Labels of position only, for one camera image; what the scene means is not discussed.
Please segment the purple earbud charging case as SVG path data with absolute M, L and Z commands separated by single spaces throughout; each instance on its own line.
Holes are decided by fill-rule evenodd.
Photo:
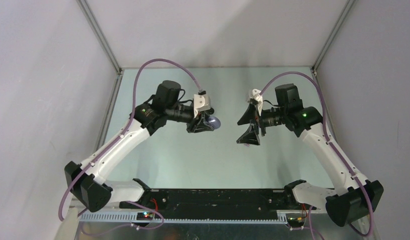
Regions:
M 206 117 L 205 123 L 212 130 L 219 129 L 221 127 L 221 121 L 216 116 L 213 116 L 213 115 Z

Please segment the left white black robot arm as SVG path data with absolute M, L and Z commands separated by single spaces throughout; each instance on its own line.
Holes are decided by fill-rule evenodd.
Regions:
M 113 181 L 108 177 L 134 148 L 164 127 L 167 121 L 185 123 L 188 133 L 212 132 L 221 126 L 205 91 L 195 94 L 190 105 L 179 100 L 181 91 L 179 83 L 164 80 L 155 94 L 135 107 L 126 126 L 106 145 L 81 163 L 71 161 L 65 166 L 70 192 L 88 211 L 95 213 L 107 204 L 127 201 L 138 208 L 149 206 L 151 194 L 140 181 Z

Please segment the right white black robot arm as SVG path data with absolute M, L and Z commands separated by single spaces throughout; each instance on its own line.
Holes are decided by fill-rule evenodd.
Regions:
M 384 192 L 382 184 L 370 181 L 345 156 L 320 112 L 313 106 L 303 106 L 298 88 L 292 83 L 277 86 L 277 105 L 270 109 L 263 109 L 261 93 L 259 89 L 248 92 L 247 110 L 237 124 L 249 127 L 236 142 L 258 146 L 267 128 L 284 125 L 312 149 L 333 185 L 329 189 L 296 180 L 284 187 L 284 204 L 290 209 L 306 204 L 325 210 L 339 227 L 374 212 Z

